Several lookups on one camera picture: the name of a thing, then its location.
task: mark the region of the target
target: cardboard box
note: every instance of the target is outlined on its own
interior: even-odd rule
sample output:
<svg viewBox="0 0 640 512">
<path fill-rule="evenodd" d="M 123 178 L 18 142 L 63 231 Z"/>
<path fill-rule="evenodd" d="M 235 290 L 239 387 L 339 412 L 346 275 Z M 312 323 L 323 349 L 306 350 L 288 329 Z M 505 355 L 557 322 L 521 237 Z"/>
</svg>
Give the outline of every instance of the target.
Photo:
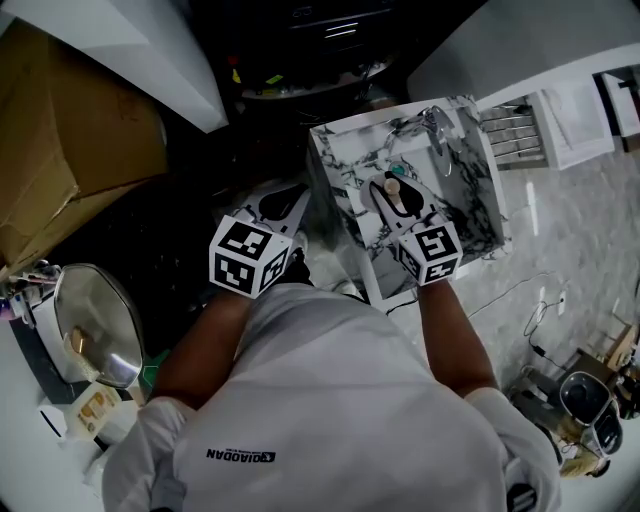
<svg viewBox="0 0 640 512">
<path fill-rule="evenodd" d="M 165 173 L 141 93 L 22 22 L 0 38 L 0 281 Z"/>
</svg>

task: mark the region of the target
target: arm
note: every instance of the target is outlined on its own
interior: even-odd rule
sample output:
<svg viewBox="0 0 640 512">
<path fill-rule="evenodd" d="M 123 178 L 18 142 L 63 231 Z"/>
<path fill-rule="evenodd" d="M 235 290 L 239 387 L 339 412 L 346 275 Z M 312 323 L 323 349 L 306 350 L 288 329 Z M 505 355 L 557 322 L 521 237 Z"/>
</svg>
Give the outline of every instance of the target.
<svg viewBox="0 0 640 512">
<path fill-rule="evenodd" d="M 214 297 L 160 366 L 151 398 L 202 407 L 231 373 L 250 306 L 251 299 L 232 292 Z"/>
<path fill-rule="evenodd" d="M 149 512 L 162 506 L 181 510 L 184 489 L 170 478 L 169 470 L 176 439 L 193 414 L 193 409 L 172 398 L 153 400 L 138 411 L 138 420 L 110 449 L 104 467 L 105 512 Z"/>
<path fill-rule="evenodd" d="M 418 300 L 435 379 L 461 397 L 478 388 L 497 388 L 489 357 L 449 283 L 423 286 Z"/>
</svg>

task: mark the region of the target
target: stainless steel pot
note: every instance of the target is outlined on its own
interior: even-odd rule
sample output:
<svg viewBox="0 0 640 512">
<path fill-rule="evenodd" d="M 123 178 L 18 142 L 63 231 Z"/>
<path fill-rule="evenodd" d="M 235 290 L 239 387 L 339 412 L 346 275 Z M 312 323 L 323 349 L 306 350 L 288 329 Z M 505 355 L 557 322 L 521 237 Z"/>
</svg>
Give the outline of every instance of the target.
<svg viewBox="0 0 640 512">
<path fill-rule="evenodd" d="M 62 269 L 54 294 L 60 334 L 84 333 L 82 356 L 99 372 L 97 381 L 114 388 L 133 384 L 142 369 L 142 328 L 122 285 L 90 264 Z"/>
</svg>

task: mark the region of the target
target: white t-shirt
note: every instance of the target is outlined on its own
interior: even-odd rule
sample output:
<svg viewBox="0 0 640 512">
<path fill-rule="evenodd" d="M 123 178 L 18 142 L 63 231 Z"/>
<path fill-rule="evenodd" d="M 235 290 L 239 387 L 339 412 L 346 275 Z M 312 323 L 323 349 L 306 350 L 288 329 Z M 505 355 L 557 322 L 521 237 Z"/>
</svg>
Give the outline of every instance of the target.
<svg viewBox="0 0 640 512">
<path fill-rule="evenodd" d="M 227 383 L 197 412 L 140 410 L 104 473 L 107 512 L 559 508 L 551 444 L 495 389 L 437 383 L 382 313 L 306 285 L 254 301 Z"/>
</svg>

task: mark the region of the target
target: person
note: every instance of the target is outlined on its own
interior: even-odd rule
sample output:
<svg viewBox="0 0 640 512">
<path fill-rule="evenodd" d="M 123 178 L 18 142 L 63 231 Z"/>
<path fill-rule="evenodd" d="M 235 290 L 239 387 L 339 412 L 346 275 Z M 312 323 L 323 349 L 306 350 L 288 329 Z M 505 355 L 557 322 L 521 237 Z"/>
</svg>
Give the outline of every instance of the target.
<svg viewBox="0 0 640 512">
<path fill-rule="evenodd" d="M 107 512 L 559 508 L 553 447 L 446 280 L 418 291 L 421 347 L 303 267 L 206 306 L 106 464 Z"/>
</svg>

